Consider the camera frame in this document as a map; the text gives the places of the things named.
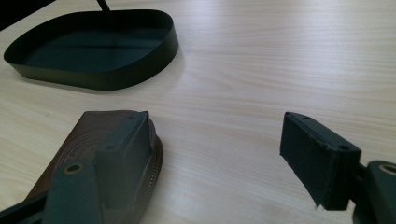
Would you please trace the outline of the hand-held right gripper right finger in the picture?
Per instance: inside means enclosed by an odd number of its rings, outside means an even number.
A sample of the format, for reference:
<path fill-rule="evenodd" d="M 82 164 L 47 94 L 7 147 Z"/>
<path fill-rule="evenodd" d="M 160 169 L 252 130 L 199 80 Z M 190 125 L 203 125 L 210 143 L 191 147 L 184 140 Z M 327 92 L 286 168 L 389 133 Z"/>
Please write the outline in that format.
<path fill-rule="evenodd" d="M 345 211 L 353 224 L 396 224 L 396 163 L 360 163 L 361 150 L 306 115 L 284 115 L 280 155 L 315 205 Z"/>

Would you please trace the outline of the black key rack with tray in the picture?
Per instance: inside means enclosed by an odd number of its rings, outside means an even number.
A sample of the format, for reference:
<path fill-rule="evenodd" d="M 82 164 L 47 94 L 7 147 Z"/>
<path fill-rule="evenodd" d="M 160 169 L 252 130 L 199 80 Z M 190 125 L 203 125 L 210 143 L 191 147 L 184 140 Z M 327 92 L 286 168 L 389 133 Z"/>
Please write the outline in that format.
<path fill-rule="evenodd" d="M 45 21 L 13 41 L 4 59 L 23 77 L 99 91 L 129 88 L 175 58 L 174 21 L 156 9 L 81 11 Z"/>

